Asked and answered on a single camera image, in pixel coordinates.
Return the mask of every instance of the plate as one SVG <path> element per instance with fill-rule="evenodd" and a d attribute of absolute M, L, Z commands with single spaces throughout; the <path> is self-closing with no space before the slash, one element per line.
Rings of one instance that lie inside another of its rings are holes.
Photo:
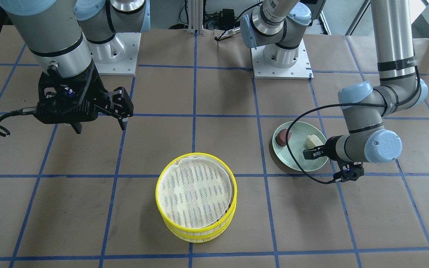
<path fill-rule="evenodd" d="M 292 121 L 285 122 L 284 124 L 279 126 L 276 131 L 274 131 L 274 135 L 272 138 L 273 149 L 276 153 L 276 156 L 279 158 L 279 160 L 281 160 L 282 163 L 284 163 L 291 169 L 301 171 L 299 166 L 295 163 L 294 159 L 292 159 L 292 156 L 289 153 L 287 146 L 281 147 L 276 142 L 277 134 L 279 134 L 281 130 L 287 129 L 289 125 L 291 125 L 291 123 Z M 327 163 L 327 156 L 323 156 L 315 160 L 305 160 L 304 155 L 302 154 L 302 151 L 308 149 L 305 145 L 305 139 L 307 139 L 308 135 L 316 135 L 317 137 L 319 137 L 322 143 L 325 144 L 327 139 L 322 134 L 322 132 L 320 132 L 319 129 L 306 122 L 297 121 L 291 128 L 291 133 L 292 135 L 291 139 L 289 139 L 289 147 L 291 148 L 292 154 L 296 157 L 296 160 L 298 160 L 299 164 L 306 172 L 311 172 L 320 169 L 322 166 L 325 165 L 325 163 Z"/>

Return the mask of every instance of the white mounting plate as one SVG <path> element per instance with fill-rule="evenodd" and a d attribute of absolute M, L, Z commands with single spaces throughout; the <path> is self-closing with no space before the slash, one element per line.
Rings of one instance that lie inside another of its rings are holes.
<path fill-rule="evenodd" d="M 135 75 L 137 66 L 138 48 L 140 47 L 141 33 L 118 33 L 126 45 L 126 57 L 115 63 L 95 63 L 100 75 Z"/>
<path fill-rule="evenodd" d="M 254 78 L 307 80 L 314 77 L 304 40 L 299 44 L 298 61 L 291 68 L 277 68 L 267 63 L 263 58 L 263 49 L 264 46 L 251 49 Z"/>

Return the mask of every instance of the floor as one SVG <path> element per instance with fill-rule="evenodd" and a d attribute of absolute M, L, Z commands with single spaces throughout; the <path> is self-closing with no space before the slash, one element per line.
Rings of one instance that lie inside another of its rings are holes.
<path fill-rule="evenodd" d="M 0 267 L 429 268 L 429 97 L 385 119 L 402 138 L 395 163 L 365 164 L 356 182 L 320 185 L 283 166 L 269 146 L 280 124 L 363 80 L 377 85 L 370 37 L 306 35 L 314 78 L 255 80 L 240 36 L 216 44 L 185 30 L 143 34 L 128 129 L 99 117 L 81 135 L 33 117 L 0 137 Z M 416 39 L 429 85 L 429 40 Z M 0 114 L 37 102 L 41 69 L 12 26 L 0 37 Z M 347 133 L 339 109 L 303 121 Z M 158 175 L 201 151 L 235 173 L 238 207 L 218 238 L 190 244 L 164 225 Z M 329 180 L 334 166 L 315 175 Z"/>

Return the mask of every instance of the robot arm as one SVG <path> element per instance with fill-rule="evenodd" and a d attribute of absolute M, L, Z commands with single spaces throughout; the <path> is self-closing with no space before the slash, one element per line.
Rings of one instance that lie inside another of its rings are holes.
<path fill-rule="evenodd" d="M 325 152 L 346 162 L 388 163 L 400 156 L 400 138 L 383 126 L 382 117 L 418 105 L 428 94 L 418 80 L 407 0 L 372 1 L 380 86 L 358 83 L 339 92 L 340 103 L 373 103 L 342 107 L 349 135 L 332 137 Z"/>
<path fill-rule="evenodd" d="M 241 22 L 245 45 L 252 48 L 275 44 L 279 55 L 279 51 L 291 48 L 283 45 L 285 40 L 295 40 L 290 43 L 292 46 L 298 44 L 305 29 L 301 29 L 299 23 L 296 29 L 289 28 L 288 24 L 296 22 L 296 8 L 293 7 L 297 3 L 297 0 L 265 0 L 261 8 L 245 15 Z M 349 134 L 332 137 L 325 146 L 304 151 L 306 159 L 328 156 L 337 161 L 341 172 L 335 176 L 342 181 L 356 180 L 363 174 L 362 165 L 356 162 L 387 163 L 400 156 L 401 140 L 385 129 L 382 118 L 419 104 L 428 94 L 428 87 L 419 80 L 416 71 L 408 1 L 372 0 L 372 13 L 380 86 L 362 82 L 346 87 L 339 92 L 339 102 L 383 107 L 341 107 Z"/>
<path fill-rule="evenodd" d="M 299 0 L 265 0 L 241 18 L 241 35 L 248 48 L 266 47 L 263 56 L 272 66 L 296 64 L 298 47 L 311 21 L 309 8 Z"/>
<path fill-rule="evenodd" d="M 111 2 L 79 0 L 74 8 L 73 0 L 0 0 L 43 70 L 34 112 L 41 122 L 67 123 L 80 134 L 80 122 L 93 121 L 102 112 L 126 128 L 133 115 L 129 94 L 124 87 L 105 89 L 90 51 L 110 47 L 117 31 L 139 32 L 146 26 L 146 5 L 145 0 Z"/>

